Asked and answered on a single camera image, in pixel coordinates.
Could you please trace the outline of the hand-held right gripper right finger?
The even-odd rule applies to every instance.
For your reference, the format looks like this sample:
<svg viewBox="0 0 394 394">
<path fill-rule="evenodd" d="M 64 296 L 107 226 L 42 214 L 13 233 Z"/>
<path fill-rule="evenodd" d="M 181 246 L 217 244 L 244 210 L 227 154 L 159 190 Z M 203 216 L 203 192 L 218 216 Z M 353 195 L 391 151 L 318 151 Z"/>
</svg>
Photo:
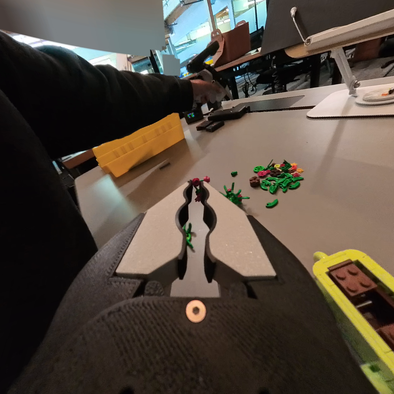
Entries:
<svg viewBox="0 0 394 394">
<path fill-rule="evenodd" d="M 222 193 L 204 183 L 201 203 L 209 231 L 204 249 L 204 273 L 210 283 L 272 280 L 277 274 L 248 215 Z"/>
</svg>

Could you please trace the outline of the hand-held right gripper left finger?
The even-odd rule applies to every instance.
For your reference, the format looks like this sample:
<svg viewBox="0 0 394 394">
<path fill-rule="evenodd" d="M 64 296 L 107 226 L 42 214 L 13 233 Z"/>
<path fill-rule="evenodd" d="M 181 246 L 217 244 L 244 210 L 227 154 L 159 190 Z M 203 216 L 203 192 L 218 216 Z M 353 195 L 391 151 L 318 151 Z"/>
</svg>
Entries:
<svg viewBox="0 0 394 394">
<path fill-rule="evenodd" d="M 158 282 L 184 278 L 192 194 L 191 181 L 185 182 L 145 212 L 116 268 L 116 276 Z"/>
</svg>

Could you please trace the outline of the green toy leaf cluster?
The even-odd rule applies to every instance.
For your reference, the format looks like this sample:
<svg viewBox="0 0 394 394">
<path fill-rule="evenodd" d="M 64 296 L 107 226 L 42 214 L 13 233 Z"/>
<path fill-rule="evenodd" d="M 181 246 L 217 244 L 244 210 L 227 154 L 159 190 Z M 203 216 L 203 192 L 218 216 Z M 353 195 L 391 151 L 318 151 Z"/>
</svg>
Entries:
<svg viewBox="0 0 394 394">
<path fill-rule="evenodd" d="M 194 233 L 192 231 L 192 223 L 184 224 L 182 227 L 182 230 L 183 230 L 185 240 L 186 240 L 186 247 L 188 247 L 189 249 L 194 251 L 194 246 L 192 244 L 192 238 L 194 236 Z"/>
</svg>

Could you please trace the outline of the person's left forearm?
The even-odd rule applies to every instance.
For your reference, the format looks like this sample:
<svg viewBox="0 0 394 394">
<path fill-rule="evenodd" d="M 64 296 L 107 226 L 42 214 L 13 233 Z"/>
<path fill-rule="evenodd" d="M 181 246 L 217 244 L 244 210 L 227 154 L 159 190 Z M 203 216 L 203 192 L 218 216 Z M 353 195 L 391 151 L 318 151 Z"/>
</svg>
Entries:
<svg viewBox="0 0 394 394">
<path fill-rule="evenodd" d="M 122 138 L 190 110 L 192 83 L 94 66 L 58 46 L 32 48 L 1 32 L 2 127 L 26 126 L 53 158 Z"/>
</svg>

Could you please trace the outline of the person's left hand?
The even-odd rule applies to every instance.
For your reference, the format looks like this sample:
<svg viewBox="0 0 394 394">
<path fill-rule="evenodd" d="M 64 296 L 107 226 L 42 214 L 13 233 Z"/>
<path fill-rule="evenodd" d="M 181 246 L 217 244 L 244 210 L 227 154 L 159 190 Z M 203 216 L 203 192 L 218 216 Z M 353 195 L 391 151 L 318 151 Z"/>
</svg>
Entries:
<svg viewBox="0 0 394 394">
<path fill-rule="evenodd" d="M 205 104 L 221 101 L 227 91 L 217 81 L 191 80 L 194 103 Z"/>
</svg>

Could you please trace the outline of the brown bag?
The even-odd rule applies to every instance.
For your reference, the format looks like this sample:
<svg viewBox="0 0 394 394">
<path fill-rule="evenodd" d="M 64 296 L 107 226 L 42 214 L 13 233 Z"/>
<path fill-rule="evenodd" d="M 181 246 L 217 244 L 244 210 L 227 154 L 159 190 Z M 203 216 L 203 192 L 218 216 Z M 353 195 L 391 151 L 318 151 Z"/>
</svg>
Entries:
<svg viewBox="0 0 394 394">
<path fill-rule="evenodd" d="M 211 33 L 211 43 L 217 42 L 219 49 L 213 55 L 213 67 L 219 67 L 232 62 L 251 50 L 249 23 L 245 20 L 237 23 L 233 30 L 222 33 L 215 29 Z"/>
</svg>

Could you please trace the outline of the green leafy toy plant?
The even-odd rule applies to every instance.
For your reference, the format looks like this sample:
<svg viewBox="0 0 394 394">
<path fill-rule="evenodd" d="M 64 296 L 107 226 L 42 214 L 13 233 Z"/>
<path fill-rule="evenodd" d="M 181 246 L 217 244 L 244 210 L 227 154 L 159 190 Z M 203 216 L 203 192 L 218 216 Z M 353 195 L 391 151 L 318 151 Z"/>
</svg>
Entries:
<svg viewBox="0 0 394 394">
<path fill-rule="evenodd" d="M 235 183 L 231 184 L 231 187 L 228 188 L 226 185 L 223 186 L 224 193 L 221 193 L 227 200 L 232 202 L 237 206 L 241 206 L 244 203 L 244 200 L 249 200 L 249 196 L 243 196 L 242 190 L 234 190 Z"/>
</svg>

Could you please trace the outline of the flat black case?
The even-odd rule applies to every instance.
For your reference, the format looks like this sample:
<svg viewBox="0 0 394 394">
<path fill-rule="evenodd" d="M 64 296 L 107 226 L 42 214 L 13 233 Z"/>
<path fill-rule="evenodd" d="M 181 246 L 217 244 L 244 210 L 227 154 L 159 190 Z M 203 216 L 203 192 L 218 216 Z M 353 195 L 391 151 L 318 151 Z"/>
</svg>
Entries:
<svg viewBox="0 0 394 394">
<path fill-rule="evenodd" d="M 212 122 L 236 120 L 242 118 L 249 110 L 250 106 L 240 104 L 229 109 L 214 111 L 207 120 Z"/>
</svg>

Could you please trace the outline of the pile of small toy pieces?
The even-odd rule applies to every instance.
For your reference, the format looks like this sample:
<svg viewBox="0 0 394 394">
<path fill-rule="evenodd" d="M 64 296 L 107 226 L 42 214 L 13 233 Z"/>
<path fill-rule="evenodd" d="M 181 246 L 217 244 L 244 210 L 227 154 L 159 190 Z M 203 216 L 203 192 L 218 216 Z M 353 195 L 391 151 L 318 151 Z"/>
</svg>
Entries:
<svg viewBox="0 0 394 394">
<path fill-rule="evenodd" d="M 304 180 L 304 170 L 296 163 L 284 160 L 276 163 L 271 160 L 266 166 L 258 165 L 253 173 L 260 177 L 260 189 L 275 195 L 279 190 L 283 193 L 289 190 L 297 190 Z"/>
</svg>

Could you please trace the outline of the black desk mat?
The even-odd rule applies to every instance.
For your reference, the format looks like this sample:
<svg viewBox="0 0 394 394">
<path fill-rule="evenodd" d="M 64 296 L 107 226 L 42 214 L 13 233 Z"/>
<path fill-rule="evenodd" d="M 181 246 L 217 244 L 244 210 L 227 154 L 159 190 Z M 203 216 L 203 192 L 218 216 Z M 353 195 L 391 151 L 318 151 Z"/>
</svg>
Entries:
<svg viewBox="0 0 394 394">
<path fill-rule="evenodd" d="M 293 105 L 295 105 L 303 97 L 304 95 L 298 95 L 261 101 L 249 101 L 243 103 L 243 105 L 249 108 L 249 112 L 281 111 L 293 108 Z"/>
</svg>

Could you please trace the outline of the yellow plastic bin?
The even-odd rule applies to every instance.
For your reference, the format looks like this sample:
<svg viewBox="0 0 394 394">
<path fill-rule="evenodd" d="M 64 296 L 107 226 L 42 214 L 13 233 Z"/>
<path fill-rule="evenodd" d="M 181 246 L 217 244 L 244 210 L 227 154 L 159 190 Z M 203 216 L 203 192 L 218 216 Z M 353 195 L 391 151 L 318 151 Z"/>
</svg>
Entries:
<svg viewBox="0 0 394 394">
<path fill-rule="evenodd" d="M 92 149 L 106 174 L 120 177 L 137 165 L 185 139 L 179 114 L 173 113 L 131 135 Z"/>
</svg>

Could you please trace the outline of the lime toy brick pot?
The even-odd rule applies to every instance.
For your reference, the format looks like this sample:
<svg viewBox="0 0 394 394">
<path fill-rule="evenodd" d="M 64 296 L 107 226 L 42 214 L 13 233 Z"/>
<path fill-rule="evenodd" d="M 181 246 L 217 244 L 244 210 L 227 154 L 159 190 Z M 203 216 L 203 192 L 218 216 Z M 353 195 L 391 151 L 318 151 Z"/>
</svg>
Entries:
<svg viewBox="0 0 394 394">
<path fill-rule="evenodd" d="M 363 373 L 394 392 L 394 278 L 367 254 L 315 252 L 313 274 Z"/>
</svg>

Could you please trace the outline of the dark computer monitor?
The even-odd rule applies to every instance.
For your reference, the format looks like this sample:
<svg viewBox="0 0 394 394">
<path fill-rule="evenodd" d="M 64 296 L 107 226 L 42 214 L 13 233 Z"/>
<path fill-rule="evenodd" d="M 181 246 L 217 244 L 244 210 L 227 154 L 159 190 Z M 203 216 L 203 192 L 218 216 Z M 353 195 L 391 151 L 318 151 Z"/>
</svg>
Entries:
<svg viewBox="0 0 394 394">
<path fill-rule="evenodd" d="M 267 11 L 261 54 L 267 55 L 302 43 L 291 17 L 303 37 L 348 25 L 394 8 L 392 0 L 271 0 Z"/>
</svg>

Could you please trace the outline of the white monitor stand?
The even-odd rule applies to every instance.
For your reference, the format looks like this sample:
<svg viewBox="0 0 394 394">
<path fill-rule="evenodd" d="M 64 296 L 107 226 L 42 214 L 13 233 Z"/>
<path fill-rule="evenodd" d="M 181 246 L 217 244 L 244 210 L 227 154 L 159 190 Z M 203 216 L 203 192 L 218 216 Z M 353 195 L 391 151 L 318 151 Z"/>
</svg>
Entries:
<svg viewBox="0 0 394 394">
<path fill-rule="evenodd" d="M 369 41 L 393 33 L 394 10 L 377 14 L 357 22 L 335 27 L 306 39 L 308 50 L 328 49 L 341 73 L 346 89 L 327 96 L 312 108 L 307 116 L 311 119 L 340 117 L 393 116 L 394 95 L 381 96 L 393 87 L 393 83 L 360 87 L 360 82 L 352 74 L 345 56 L 344 47 Z"/>
</svg>

